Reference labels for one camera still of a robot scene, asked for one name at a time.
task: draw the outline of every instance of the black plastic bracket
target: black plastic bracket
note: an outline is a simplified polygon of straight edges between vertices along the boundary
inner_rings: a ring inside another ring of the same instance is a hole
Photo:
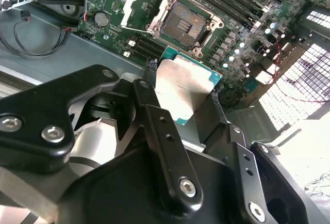
[[[281,201],[288,208],[290,216],[284,217],[283,212],[274,209],[273,215],[290,223],[312,224],[328,223],[325,216],[295,182],[290,173],[279,162],[276,155],[262,143],[254,143],[251,151],[256,156],[265,197],[269,203]]]
[[[246,148],[242,130],[228,123],[216,93],[210,94],[202,107],[204,115],[212,115],[211,128],[203,135],[205,153],[222,160],[230,175],[227,197],[232,199],[228,209],[231,219],[237,223],[277,223],[268,212],[256,160]]]
[[[120,143],[129,144],[138,129],[144,129],[162,203],[175,215],[188,216],[202,207],[203,191],[171,114],[160,108],[150,83],[137,79],[133,88],[136,117]],[[193,196],[187,196],[181,190],[180,181],[183,179],[193,183]]]
[[[0,131],[0,165],[27,171],[50,172],[69,159],[73,128],[85,103],[101,91],[111,91],[119,77],[94,65],[0,100],[0,117],[16,117],[18,130]],[[48,126],[58,128],[42,137]]]

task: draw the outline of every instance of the green circuit board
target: green circuit board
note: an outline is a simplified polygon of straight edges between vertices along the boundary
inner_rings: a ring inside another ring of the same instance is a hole
[[[162,0],[134,1],[126,26],[130,29],[124,28],[121,22],[126,1],[88,0],[87,21],[80,21],[79,32],[140,65],[145,65],[150,59],[159,59],[167,46],[175,45],[185,54],[192,49],[172,34],[161,34],[164,39],[160,40],[146,33],[148,26],[159,12]],[[209,22],[207,13],[202,11],[200,6],[215,14],[224,24],[222,28],[212,33],[207,43],[201,47],[202,56],[196,56],[195,59],[223,75],[220,81],[222,91],[220,102],[227,107],[234,105],[244,94],[253,92],[258,86],[254,78],[246,77],[246,71],[249,71],[246,63],[253,65],[264,59],[265,53],[256,48],[258,43],[262,43],[265,49],[275,50],[274,44],[268,41],[265,34],[265,29],[270,23],[275,24],[275,27],[271,28],[271,34],[277,37],[277,31],[283,34],[290,33],[290,25],[302,14],[308,2],[330,6],[330,0],[194,1],[198,2],[199,6],[189,0],[178,0],[180,5],[184,5],[192,13],[204,17],[206,23]],[[98,13],[106,15],[107,25],[99,26],[96,23],[95,16]],[[203,29],[199,38],[206,36],[207,32]],[[230,56],[235,57],[234,61],[229,60]]]

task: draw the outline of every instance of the black mounting arm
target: black mounting arm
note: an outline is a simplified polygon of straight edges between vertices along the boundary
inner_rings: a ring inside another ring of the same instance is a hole
[[[61,170],[77,132],[117,121],[118,156],[66,190],[56,223],[328,223],[271,150],[246,147],[216,95],[195,113],[205,154],[186,150],[146,75],[91,66],[0,100],[0,164],[31,173]]]

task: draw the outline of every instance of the black clamp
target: black clamp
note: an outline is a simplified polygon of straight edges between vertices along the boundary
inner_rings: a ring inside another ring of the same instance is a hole
[[[119,77],[94,65],[0,100],[0,165],[50,172],[69,159],[85,103]]]

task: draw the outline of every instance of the metal sheet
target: metal sheet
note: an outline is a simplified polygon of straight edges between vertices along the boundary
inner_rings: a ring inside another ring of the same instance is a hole
[[[189,120],[214,85],[211,72],[178,56],[163,60],[157,70],[156,93],[159,104],[178,121]]]

